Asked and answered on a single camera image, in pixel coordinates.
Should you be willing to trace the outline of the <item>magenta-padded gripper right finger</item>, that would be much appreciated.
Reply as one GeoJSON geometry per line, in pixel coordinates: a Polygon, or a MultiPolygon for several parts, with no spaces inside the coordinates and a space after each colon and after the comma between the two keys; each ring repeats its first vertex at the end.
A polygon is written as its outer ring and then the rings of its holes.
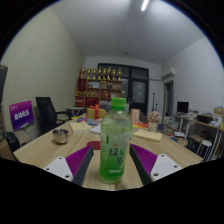
{"type": "Polygon", "coordinates": [[[134,144],[130,145],[129,153],[143,185],[148,185],[182,169],[166,154],[156,155],[134,144]]]}

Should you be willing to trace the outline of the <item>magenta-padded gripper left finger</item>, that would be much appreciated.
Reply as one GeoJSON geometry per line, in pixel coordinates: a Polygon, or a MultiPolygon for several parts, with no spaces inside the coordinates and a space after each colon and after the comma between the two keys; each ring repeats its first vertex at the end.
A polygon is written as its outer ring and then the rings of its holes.
{"type": "Polygon", "coordinates": [[[93,155],[93,147],[86,146],[67,157],[57,157],[44,170],[81,186],[93,155]]]}

